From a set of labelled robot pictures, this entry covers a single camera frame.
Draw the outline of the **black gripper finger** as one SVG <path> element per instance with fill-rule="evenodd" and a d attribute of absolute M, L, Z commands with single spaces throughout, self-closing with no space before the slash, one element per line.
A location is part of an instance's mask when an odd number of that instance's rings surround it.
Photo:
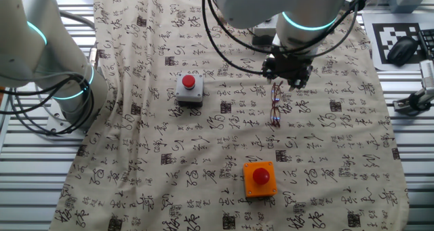
<path fill-rule="evenodd" d="M 307 84 L 307 78 L 306 77 L 288 80 L 288 85 L 289 85 L 290 91 L 294 91 L 295 89 L 303 89 L 306 87 L 306 84 Z"/>
<path fill-rule="evenodd" d="M 268 81 L 272 81 L 275 79 L 275 59 L 274 58 L 266 58 L 262 63 L 262 75 Z"/>

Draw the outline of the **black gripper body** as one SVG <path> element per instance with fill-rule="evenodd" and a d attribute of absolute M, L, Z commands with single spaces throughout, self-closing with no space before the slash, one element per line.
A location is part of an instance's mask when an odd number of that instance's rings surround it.
<path fill-rule="evenodd" d="M 299 58 L 293 55 L 269 54 L 267 69 L 274 77 L 286 79 L 291 83 L 300 81 L 306 83 L 312 70 L 312 59 Z"/>

